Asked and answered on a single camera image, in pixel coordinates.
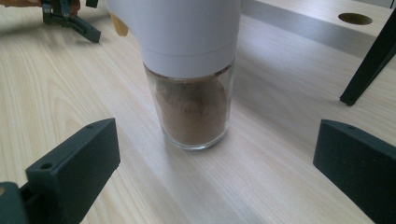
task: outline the yellow object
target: yellow object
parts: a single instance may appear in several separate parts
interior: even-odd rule
[[[120,36],[128,35],[128,26],[120,20],[116,15],[110,13],[111,20],[113,21],[114,29]]]

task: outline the grinder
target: grinder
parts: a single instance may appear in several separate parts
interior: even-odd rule
[[[214,145],[227,129],[242,0],[106,0],[119,35],[136,36],[163,133]]]

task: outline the black metal leg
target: black metal leg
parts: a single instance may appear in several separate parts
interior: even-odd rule
[[[354,105],[396,53],[396,10],[379,33],[340,100]]]

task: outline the black 3d-printed part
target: black 3d-printed part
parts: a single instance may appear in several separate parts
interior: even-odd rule
[[[79,16],[72,18],[69,11],[70,3],[71,0],[42,0],[43,22],[46,24],[54,23],[65,28],[71,28],[90,40],[92,43],[99,43],[101,32]],[[97,3],[97,0],[88,0],[87,6],[96,7]]]
[[[85,2],[86,7],[97,7],[98,6],[98,0],[87,0]]]
[[[375,223],[396,223],[396,147],[323,120],[314,165]]]
[[[114,119],[90,124],[26,169],[29,190],[42,195],[47,223],[79,223],[120,164]]]
[[[29,224],[20,190],[11,182],[0,183],[0,223]]]

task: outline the circular hole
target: circular hole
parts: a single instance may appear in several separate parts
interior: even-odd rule
[[[52,164],[51,164],[51,163],[45,163],[44,165],[41,166],[41,169],[42,169],[42,170],[46,170],[46,169],[49,169],[49,168],[51,168],[51,167],[52,167]]]
[[[358,13],[343,13],[338,16],[341,21],[356,24],[356,25],[368,25],[373,22],[369,17]]]
[[[2,196],[6,192],[6,189],[3,187],[0,187],[0,196]]]

